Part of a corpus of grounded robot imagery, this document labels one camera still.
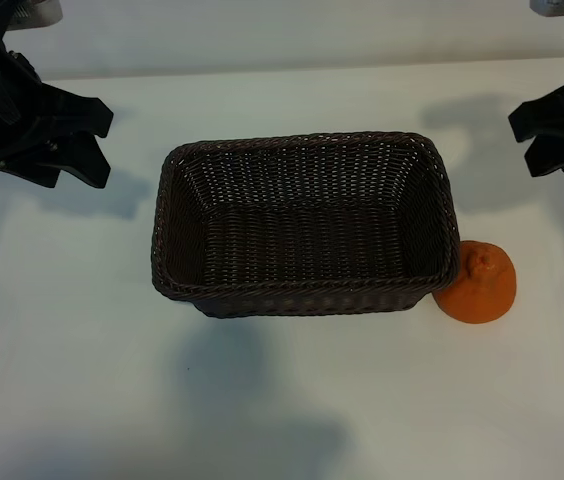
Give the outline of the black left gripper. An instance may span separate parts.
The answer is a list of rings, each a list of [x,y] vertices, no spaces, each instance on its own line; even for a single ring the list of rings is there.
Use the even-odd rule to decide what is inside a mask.
[[[111,167],[95,136],[108,135],[113,112],[99,98],[49,85],[43,86],[42,95],[40,85],[26,57],[0,48],[0,172],[46,188],[56,186],[59,170],[39,163],[49,143],[34,138],[44,106],[43,119],[51,135],[67,136],[58,141],[58,167],[93,188],[104,189]]]

